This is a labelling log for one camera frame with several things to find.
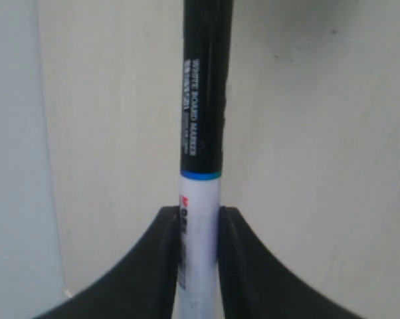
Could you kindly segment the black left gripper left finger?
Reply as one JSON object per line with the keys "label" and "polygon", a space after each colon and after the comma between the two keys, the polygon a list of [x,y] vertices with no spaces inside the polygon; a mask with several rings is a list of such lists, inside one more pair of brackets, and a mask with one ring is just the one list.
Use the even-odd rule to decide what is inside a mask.
{"label": "black left gripper left finger", "polygon": [[40,318],[171,318],[179,246],[179,209],[162,207],[122,260]]}

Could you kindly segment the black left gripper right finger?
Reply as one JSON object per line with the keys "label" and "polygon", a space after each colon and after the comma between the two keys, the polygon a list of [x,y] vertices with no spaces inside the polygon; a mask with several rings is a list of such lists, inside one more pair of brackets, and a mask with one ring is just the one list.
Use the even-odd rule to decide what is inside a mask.
{"label": "black left gripper right finger", "polygon": [[219,210],[218,266],[225,318],[357,318],[284,266],[235,207]]}

